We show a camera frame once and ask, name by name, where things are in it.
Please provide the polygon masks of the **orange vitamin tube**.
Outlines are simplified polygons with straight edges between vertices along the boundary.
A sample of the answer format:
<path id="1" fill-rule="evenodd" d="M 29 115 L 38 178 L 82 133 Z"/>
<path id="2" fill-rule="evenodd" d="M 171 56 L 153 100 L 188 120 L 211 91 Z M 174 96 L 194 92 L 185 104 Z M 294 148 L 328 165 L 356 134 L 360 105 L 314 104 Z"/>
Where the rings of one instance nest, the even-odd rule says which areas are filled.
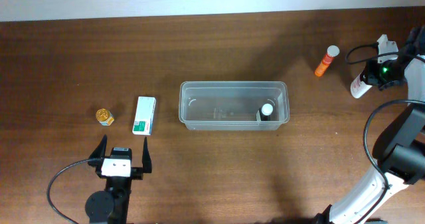
<path id="1" fill-rule="evenodd" d="M 327 48 L 327 52 L 321 59 L 321 62 L 314 71 L 314 74 L 318 77 L 322 76 L 328 69 L 334 58 L 339 54 L 339 47 L 331 45 Z"/>

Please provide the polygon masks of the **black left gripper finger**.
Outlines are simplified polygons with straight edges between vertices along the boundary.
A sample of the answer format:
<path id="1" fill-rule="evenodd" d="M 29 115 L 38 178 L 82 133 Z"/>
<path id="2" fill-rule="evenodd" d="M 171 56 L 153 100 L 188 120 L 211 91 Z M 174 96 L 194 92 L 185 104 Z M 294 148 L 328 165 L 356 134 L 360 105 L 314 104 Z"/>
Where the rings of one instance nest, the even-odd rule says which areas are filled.
<path id="1" fill-rule="evenodd" d="M 144 137 L 143 141 L 143 153 L 142 153 L 142 170 L 143 173 L 151 173 L 152 172 L 152 161 L 149 154 L 147 138 Z"/>
<path id="2" fill-rule="evenodd" d="M 102 164 L 102 160 L 105 158 L 106 146 L 107 146 L 107 135 L 104 135 L 99 143 L 99 145 L 94 149 L 94 151 L 89 156 L 89 166 L 99 166 Z"/>

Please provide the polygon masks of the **dark bottle white cap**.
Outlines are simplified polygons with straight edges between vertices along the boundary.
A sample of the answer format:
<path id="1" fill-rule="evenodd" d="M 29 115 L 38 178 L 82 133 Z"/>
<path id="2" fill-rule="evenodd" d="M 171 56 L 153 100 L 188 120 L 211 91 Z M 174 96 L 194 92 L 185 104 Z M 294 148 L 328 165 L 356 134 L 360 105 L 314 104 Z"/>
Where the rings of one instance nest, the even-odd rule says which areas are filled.
<path id="1" fill-rule="evenodd" d="M 256 113 L 256 120 L 261 121 L 270 121 L 271 115 L 274 111 L 274 107 L 271 104 L 264 104 Z"/>

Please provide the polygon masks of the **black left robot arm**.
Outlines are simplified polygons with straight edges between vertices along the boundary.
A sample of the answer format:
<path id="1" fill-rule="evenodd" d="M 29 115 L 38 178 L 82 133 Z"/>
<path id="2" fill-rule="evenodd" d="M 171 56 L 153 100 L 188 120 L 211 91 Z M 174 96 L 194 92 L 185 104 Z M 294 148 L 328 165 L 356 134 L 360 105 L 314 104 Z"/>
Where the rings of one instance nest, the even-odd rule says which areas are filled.
<path id="1" fill-rule="evenodd" d="M 87 199 L 85 212 L 90 223 L 126 223 L 131 183 L 152 172 L 152 161 L 147 140 L 143 141 L 141 167 L 131 165 L 132 150 L 129 148 L 115 147 L 107 156 L 107 141 L 104 136 L 89 156 L 88 165 L 95 169 L 99 178 L 106 180 L 106 185 Z"/>

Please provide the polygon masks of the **white lotion bottle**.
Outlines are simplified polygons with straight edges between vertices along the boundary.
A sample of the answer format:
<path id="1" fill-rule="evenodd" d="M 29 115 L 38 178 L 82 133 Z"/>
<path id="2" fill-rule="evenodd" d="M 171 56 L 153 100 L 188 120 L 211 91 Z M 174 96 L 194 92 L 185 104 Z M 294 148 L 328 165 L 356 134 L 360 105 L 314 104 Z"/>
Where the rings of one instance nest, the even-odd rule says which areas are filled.
<path id="1" fill-rule="evenodd" d="M 365 82 L 365 72 L 360 73 L 350 85 L 351 95 L 354 98 L 360 98 L 364 95 L 372 85 Z"/>

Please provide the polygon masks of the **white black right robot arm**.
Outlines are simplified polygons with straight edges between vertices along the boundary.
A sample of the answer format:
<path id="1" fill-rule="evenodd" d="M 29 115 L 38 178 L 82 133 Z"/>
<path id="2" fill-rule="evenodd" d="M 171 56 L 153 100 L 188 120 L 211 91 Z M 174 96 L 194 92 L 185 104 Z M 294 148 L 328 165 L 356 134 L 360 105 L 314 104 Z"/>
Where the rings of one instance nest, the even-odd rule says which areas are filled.
<path id="1" fill-rule="evenodd" d="M 393 195 L 424 179 L 424 27 L 414 27 L 403 47 L 386 35 L 370 45 L 376 56 L 363 60 L 363 71 L 351 83 L 351 95 L 360 98 L 371 87 L 385 90 L 408 87 L 406 99 L 385 102 L 373 110 L 363 129 L 363 147 L 370 168 L 340 201 L 318 213 L 314 223 L 370 223 L 370 216 Z M 406 108 L 384 129 L 372 149 L 367 135 L 373 118 L 394 104 Z"/>

